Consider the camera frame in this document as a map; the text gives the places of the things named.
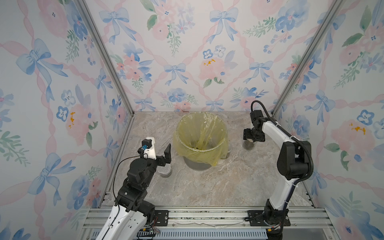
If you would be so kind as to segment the glass jar with tea leaves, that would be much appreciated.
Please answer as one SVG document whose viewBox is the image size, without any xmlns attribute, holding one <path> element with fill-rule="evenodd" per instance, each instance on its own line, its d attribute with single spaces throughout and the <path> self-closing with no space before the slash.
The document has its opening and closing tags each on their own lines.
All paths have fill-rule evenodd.
<svg viewBox="0 0 384 240">
<path fill-rule="evenodd" d="M 242 146 L 245 150 L 250 151 L 255 147 L 255 143 L 250 142 L 248 140 L 244 140 Z"/>
</svg>

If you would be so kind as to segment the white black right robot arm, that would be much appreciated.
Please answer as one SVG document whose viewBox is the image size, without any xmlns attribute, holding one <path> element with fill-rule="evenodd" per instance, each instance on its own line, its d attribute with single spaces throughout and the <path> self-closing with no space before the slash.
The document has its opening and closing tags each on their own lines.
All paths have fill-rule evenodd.
<svg viewBox="0 0 384 240">
<path fill-rule="evenodd" d="M 267 199 L 263 213 L 249 216 L 246 221 L 264 223 L 268 226 L 268 237 L 280 238 L 289 212 L 288 204 L 298 183 L 310 178 L 314 171 L 311 144 L 289 134 L 270 116 L 265 117 L 261 110 L 252 110 L 250 117 L 253 127 L 244 130 L 244 140 L 264 142 L 269 136 L 280 147 L 277 160 L 280 178 L 272 196 Z"/>
</svg>

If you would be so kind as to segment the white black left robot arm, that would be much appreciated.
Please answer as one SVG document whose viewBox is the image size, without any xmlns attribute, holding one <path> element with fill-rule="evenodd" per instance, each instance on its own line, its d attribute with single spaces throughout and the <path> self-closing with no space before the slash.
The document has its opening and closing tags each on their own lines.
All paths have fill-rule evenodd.
<svg viewBox="0 0 384 240">
<path fill-rule="evenodd" d="M 167 145 L 163 156 L 157 156 L 154 143 L 152 139 L 142 141 L 127 178 L 114 194 L 115 204 L 97 236 L 98 240 L 139 240 L 143 232 L 148 232 L 146 237 L 151 240 L 156 236 L 155 205 L 145 201 L 145 197 L 157 168 L 171 164 L 172 145 Z"/>
</svg>

